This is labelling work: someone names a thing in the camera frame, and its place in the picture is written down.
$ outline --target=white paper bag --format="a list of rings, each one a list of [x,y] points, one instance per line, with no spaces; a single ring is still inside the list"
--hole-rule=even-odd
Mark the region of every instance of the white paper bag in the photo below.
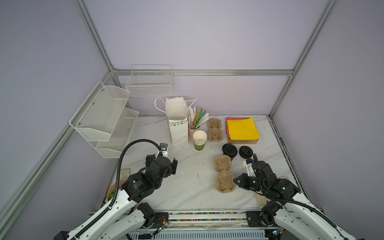
[[[166,101],[164,102],[164,100],[160,98],[165,104],[165,111],[163,111],[156,106],[156,100],[158,98],[155,99],[155,108],[164,112],[167,116],[170,137],[172,140],[172,146],[187,144],[188,143],[188,118],[187,118],[187,111],[188,111],[187,102],[188,101],[184,100],[183,97],[175,97],[175,98],[166,98]]]

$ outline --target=marble tabletop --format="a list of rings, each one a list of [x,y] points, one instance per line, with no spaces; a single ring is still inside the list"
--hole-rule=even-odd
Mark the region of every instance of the marble tabletop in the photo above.
[[[210,116],[224,120],[228,116]],[[295,183],[283,152],[276,140],[272,128],[265,115],[240,116],[252,117],[257,127],[260,139],[257,144],[248,145],[256,153],[260,161],[268,163],[277,177],[287,176]],[[208,127],[203,124],[201,130],[207,132]],[[236,186],[230,193],[219,193],[215,187],[217,173],[213,168],[213,160],[222,155],[222,146],[227,143],[224,138],[221,142],[205,144],[203,151],[194,149],[192,140],[182,146],[172,146],[167,120],[161,117],[138,117],[130,141],[137,139],[150,139],[158,144],[168,144],[168,158],[178,160],[175,175],[164,178],[162,185],[154,193],[146,197],[154,210],[222,210],[222,209],[255,209],[258,204],[252,191]],[[128,149],[122,169],[130,168],[131,174],[145,167],[145,157],[156,154],[156,148],[147,142],[140,142]],[[231,173],[238,177],[246,172],[242,164],[243,158],[237,155],[232,161]]]

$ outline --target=perforated metal strip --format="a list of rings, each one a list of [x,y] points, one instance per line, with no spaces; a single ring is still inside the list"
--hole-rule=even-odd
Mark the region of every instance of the perforated metal strip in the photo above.
[[[132,240],[137,240],[141,233],[145,231],[130,232],[129,236]],[[155,236],[155,239],[204,239],[204,240],[264,240],[268,239],[264,236],[264,230],[176,230],[163,231]]]

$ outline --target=white mesh shelf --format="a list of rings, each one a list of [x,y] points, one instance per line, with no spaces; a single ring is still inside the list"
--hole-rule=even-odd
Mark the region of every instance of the white mesh shelf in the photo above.
[[[73,123],[73,127],[87,141],[109,141],[128,97],[129,91],[102,84],[92,103],[80,119]]]
[[[131,71],[125,87],[132,97],[172,95],[172,65],[131,65]]]
[[[124,108],[107,142],[98,142],[95,149],[103,158],[119,158],[128,145],[139,112]]]

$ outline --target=brown box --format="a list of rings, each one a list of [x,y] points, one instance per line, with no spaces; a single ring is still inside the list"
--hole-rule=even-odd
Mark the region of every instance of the brown box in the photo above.
[[[229,139],[228,133],[227,133],[227,119],[225,119],[225,135],[227,136],[227,140],[229,144],[256,144],[259,139],[255,140],[232,140]]]

